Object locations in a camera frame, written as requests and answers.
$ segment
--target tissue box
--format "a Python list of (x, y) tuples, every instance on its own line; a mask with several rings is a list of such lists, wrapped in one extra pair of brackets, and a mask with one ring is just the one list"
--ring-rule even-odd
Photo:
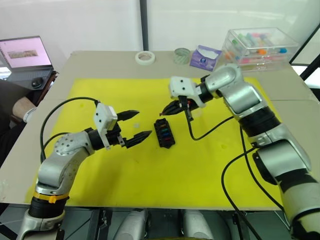
[(198, 45), (193, 52), (190, 66), (213, 71), (222, 51), (207, 46)]

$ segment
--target black connector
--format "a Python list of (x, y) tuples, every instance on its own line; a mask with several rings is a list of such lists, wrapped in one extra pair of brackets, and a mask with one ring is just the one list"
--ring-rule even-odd
[(165, 118), (155, 121), (154, 128), (161, 148), (169, 149), (176, 143), (169, 123)]

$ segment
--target table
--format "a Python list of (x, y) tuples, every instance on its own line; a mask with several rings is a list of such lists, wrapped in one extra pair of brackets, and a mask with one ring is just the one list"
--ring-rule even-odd
[[(174, 64), (173, 53), (170, 51), (155, 52), (156, 62), (150, 66), (136, 64), (135, 54), (135, 52), (128, 51), (77, 51), (71, 55), (0, 169), (0, 201), (16, 204), (25, 202), (26, 192), (34, 181), (40, 165), (38, 143), (40, 125), (48, 112), (67, 98), (74, 79), (152, 79), (170, 78), (171, 76), (199, 78), (210, 73), (188, 65)], [(283, 122), (309, 154), (313, 176), (320, 179), (318, 161), (320, 105), (318, 100), (289, 65), (282, 70), (247, 72), (244, 75), (258, 79)], [(57, 111), (48, 121), (44, 132), (45, 139), (50, 136), (58, 114)], [(261, 206), (255, 210), (266, 210), (266, 208)]]

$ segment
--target black cable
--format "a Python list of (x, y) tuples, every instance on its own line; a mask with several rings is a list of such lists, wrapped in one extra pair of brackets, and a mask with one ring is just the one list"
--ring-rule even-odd
[(243, 153), (244, 153), (244, 157), (245, 157), (245, 162), (246, 162), (246, 165), (249, 169), (249, 172), (253, 178), (253, 180), (255, 181), (255, 183), (258, 185), (258, 187), (262, 190), (262, 192), (264, 192), (264, 194), (275, 204), (278, 206), (278, 208), (280, 208), (282, 211), (284, 211), (284, 207), (279, 203), (277, 202), (277, 200), (275, 200), (268, 192), (267, 190), (260, 184), (260, 182), (258, 181), (258, 179), (256, 178), (254, 172), (252, 171), (252, 168), (250, 166), (250, 163), (249, 163), (249, 159), (248, 159), (248, 155), (246, 154), (246, 144), (245, 144), (245, 138), (244, 138), (244, 133), (242, 132), (242, 128), (240, 126), (240, 135), (241, 135), (241, 142), (242, 142), (242, 148), (243, 148)]
[(251, 232), (253, 233), (253, 235), (256, 237), (257, 240), (262, 240), (262, 238), (259, 236), (259, 234), (256, 232), (256, 230), (254, 229), (254, 227), (251, 225), (251, 223), (248, 221), (248, 219), (246, 218), (246, 216), (239, 210), (239, 208), (237, 207), (237, 205), (234, 203), (234, 201), (231, 199), (231, 197), (229, 196), (226, 186), (225, 186), (225, 174), (226, 171), (228, 169), (228, 167), (234, 163), (236, 160), (238, 160), (239, 158), (243, 157), (245, 154), (248, 154), (250, 152), (252, 152), (253, 150), (255, 150), (254, 148), (251, 148), (250, 150), (240, 154), (239, 156), (235, 157), (234, 159), (232, 159), (230, 162), (228, 162), (228, 164), (224, 167), (222, 174), (221, 174), (221, 185), (222, 185), (222, 189), (223, 192), (226, 196), (226, 198), (229, 200), (230, 204), (232, 205), (232, 207), (235, 209), (235, 211), (239, 214), (239, 216), (242, 218), (242, 220), (244, 221), (244, 223), (248, 226), (248, 228), (251, 230)]
[[(57, 133), (55, 135), (53, 135), (52, 137), (50, 137), (44, 144), (43, 148), (46, 149), (46, 146), (52, 141), (52, 139), (61, 136), (61, 135), (65, 135), (65, 134), (69, 134), (70, 132), (60, 132)], [(42, 158), (42, 155), (40, 155), (40, 162), (43, 163), (44, 159)]]
[(41, 149), (41, 157), (42, 157), (43, 160), (46, 159), (46, 153), (45, 153), (45, 147), (44, 147), (44, 130), (45, 130), (45, 126), (46, 126), (46, 123), (47, 123), (48, 119), (62, 105), (66, 104), (68, 102), (74, 101), (74, 100), (91, 100), (91, 101), (94, 101), (95, 105), (97, 105), (99, 103), (98, 100), (96, 100), (96, 99), (94, 99), (92, 97), (78, 96), (78, 97), (73, 97), (73, 98), (70, 98), (68, 100), (65, 100), (65, 101), (59, 103), (54, 109), (52, 109), (49, 112), (49, 114), (45, 117), (45, 119), (44, 119), (44, 121), (42, 123), (42, 126), (41, 126), (41, 130), (40, 130), (40, 149)]
[(76, 230), (74, 230), (68, 237), (65, 238), (65, 240), (67, 240), (68, 238), (70, 238), (76, 231), (78, 231), (80, 228), (82, 228), (87, 222), (89, 222), (91, 219), (91, 217), (85, 221), (84, 223), (82, 223)]
[(216, 130), (218, 127), (220, 127), (222, 124), (226, 123), (227, 121), (233, 119), (234, 117), (233, 116), (230, 116), (228, 118), (226, 118), (225, 120), (221, 121), (220, 123), (218, 123), (217, 125), (215, 125), (210, 131), (208, 131), (207, 133), (203, 134), (202, 136), (200, 137), (195, 137), (193, 132), (192, 132), (192, 127), (191, 127), (191, 122), (190, 122), (190, 119), (189, 119), (189, 116), (188, 116), (188, 110), (185, 109), (184, 110), (184, 113), (185, 113), (185, 116), (186, 116), (186, 121), (188, 123), (188, 128), (189, 128), (189, 133), (190, 133), (190, 136), (193, 140), (195, 141), (198, 141), (200, 139), (203, 139), (205, 136), (207, 136), (208, 134), (210, 134), (211, 132), (213, 132), (214, 130)]

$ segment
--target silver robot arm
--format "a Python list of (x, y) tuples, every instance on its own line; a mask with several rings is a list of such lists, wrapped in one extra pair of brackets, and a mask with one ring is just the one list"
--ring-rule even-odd
[(310, 159), (258, 90), (244, 81), (237, 65), (219, 67), (198, 85), (190, 78), (172, 77), (169, 90), (179, 101), (171, 102), (161, 115), (177, 114), (187, 106), (191, 120), (191, 110), (204, 108), (213, 98), (223, 98), (257, 148), (253, 159), (261, 176), (279, 186), (292, 236), (298, 240), (319, 239), (320, 184), (309, 174)]
[(151, 131), (143, 131), (131, 139), (122, 138), (118, 121), (132, 118), (138, 111), (115, 113), (111, 106), (98, 103), (94, 113), (96, 130), (88, 128), (63, 135), (54, 145), (52, 154), (41, 164), (29, 209), (25, 212), (17, 240), (33, 239), (33, 235), (62, 239), (60, 225), (65, 216), (65, 204), (80, 164), (95, 150), (111, 145), (133, 147), (146, 139)]

